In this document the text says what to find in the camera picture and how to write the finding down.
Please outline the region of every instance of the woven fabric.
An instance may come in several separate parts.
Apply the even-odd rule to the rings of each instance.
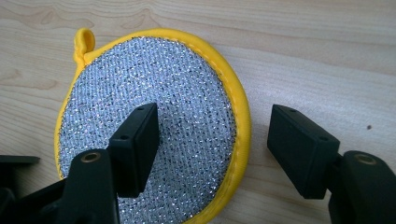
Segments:
[[[87,65],[68,99],[59,163],[108,139],[138,106],[157,103],[160,146],[145,192],[119,199],[123,223],[179,223],[214,198],[236,135],[233,111],[216,72],[184,44],[138,37]]]

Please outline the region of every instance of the yellow border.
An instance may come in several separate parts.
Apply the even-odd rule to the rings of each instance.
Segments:
[[[77,31],[75,36],[75,54],[74,60],[77,64],[76,74],[70,85],[69,91],[64,99],[61,111],[59,113],[55,134],[54,134],[54,147],[55,147],[55,162],[57,165],[58,173],[63,178],[60,164],[59,164],[59,131],[61,129],[62,117],[65,111],[69,96],[73,87],[78,79],[79,74],[84,70],[85,66],[91,63],[94,59],[103,54],[106,50],[113,48],[115,45],[130,40],[138,36],[152,36],[160,37],[169,40],[174,40],[185,44],[194,52],[203,57],[210,66],[216,71],[219,79],[223,83],[224,90],[226,91],[235,118],[236,137],[233,145],[233,154],[231,156],[230,165],[227,173],[216,193],[215,198],[204,208],[199,214],[195,215],[185,223],[206,223],[215,217],[221,209],[233,197],[239,183],[242,180],[243,174],[248,164],[248,154],[250,149],[250,132],[251,121],[250,112],[248,108],[248,99],[245,91],[239,82],[238,77],[225,59],[203,39],[187,34],[178,30],[172,29],[152,29],[140,31],[126,35],[117,40],[114,40],[103,47],[93,50],[95,40],[93,33],[87,29],[82,28]]]

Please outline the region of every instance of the light wood tabletop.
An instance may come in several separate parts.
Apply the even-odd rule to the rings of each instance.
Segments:
[[[298,109],[396,171],[396,1],[0,2],[0,154],[41,158],[17,170],[22,195],[59,180],[53,131],[75,73],[73,39],[96,47],[134,31],[182,30],[213,45],[249,101],[245,177],[213,223],[330,223],[324,200],[303,199],[266,146],[273,104]]]

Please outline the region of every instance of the wooden table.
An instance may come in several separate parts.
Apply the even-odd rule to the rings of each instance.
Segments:
[[[53,130],[75,72],[80,27],[96,46],[169,27],[200,36],[245,87],[252,146],[239,190],[213,223],[329,223],[329,196],[304,200],[266,147],[272,104],[305,113],[396,171],[394,0],[0,2],[0,153],[32,155],[23,195],[58,180]]]

